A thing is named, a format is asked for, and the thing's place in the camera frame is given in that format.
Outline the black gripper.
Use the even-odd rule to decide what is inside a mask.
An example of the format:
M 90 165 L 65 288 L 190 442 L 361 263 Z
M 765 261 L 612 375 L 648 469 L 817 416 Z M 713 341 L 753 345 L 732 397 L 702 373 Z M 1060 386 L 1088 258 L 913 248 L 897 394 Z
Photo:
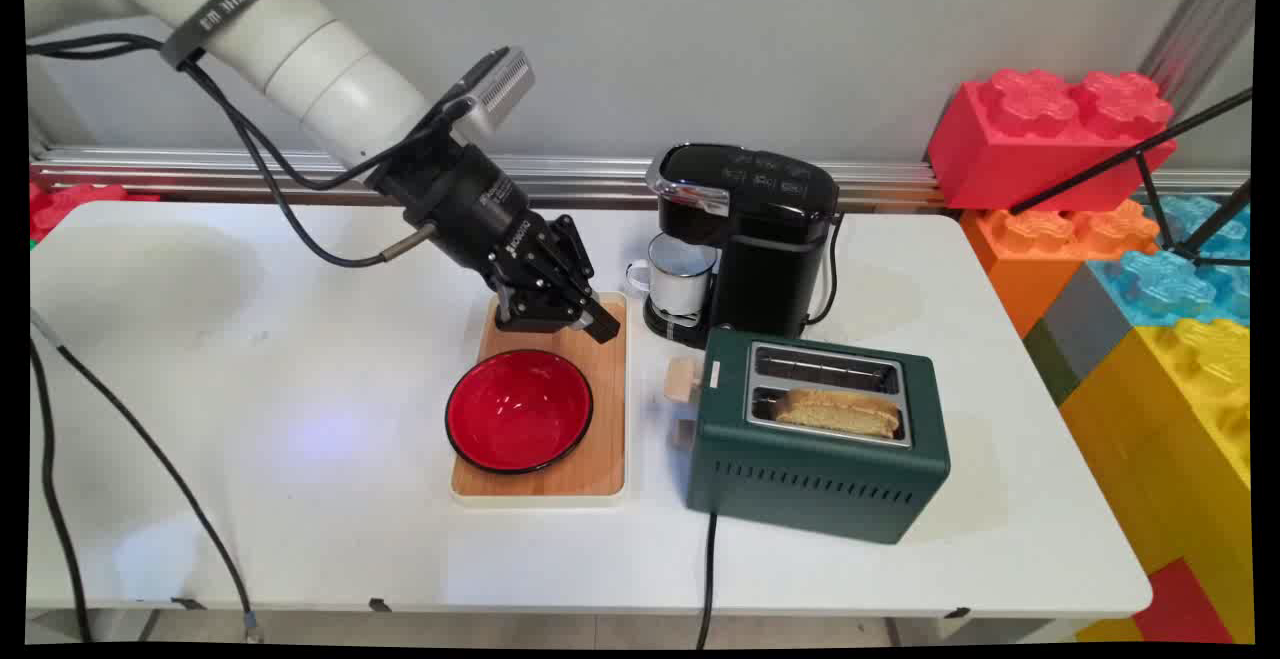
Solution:
M 539 216 L 524 189 L 477 145 L 451 136 L 417 139 L 370 173 L 367 186 L 403 209 L 413 229 L 434 226 L 429 241 L 454 264 L 479 273 L 499 296 L 498 328 L 525 334 L 585 331 L 614 340 L 620 322 L 590 284 L 595 276 L 570 214 Z M 526 238 L 543 232 L 550 275 L 524 266 Z

